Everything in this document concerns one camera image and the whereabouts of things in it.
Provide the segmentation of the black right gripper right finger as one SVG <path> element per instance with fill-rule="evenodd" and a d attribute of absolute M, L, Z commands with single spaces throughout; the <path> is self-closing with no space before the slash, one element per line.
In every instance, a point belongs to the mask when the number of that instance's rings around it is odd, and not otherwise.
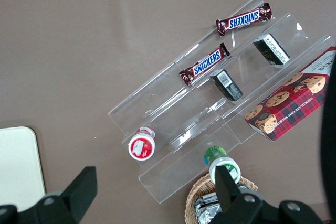
<path fill-rule="evenodd" d="M 216 195 L 222 212 L 211 223 L 278 223 L 278 209 L 256 195 L 242 193 L 224 166 L 216 167 Z"/>

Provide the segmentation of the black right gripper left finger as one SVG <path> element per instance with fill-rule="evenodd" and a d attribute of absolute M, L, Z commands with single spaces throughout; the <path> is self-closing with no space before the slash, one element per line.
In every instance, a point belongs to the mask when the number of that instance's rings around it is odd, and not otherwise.
<path fill-rule="evenodd" d="M 85 167 L 61 193 L 44 196 L 18 214 L 19 223 L 80 223 L 98 192 L 97 171 Z"/>

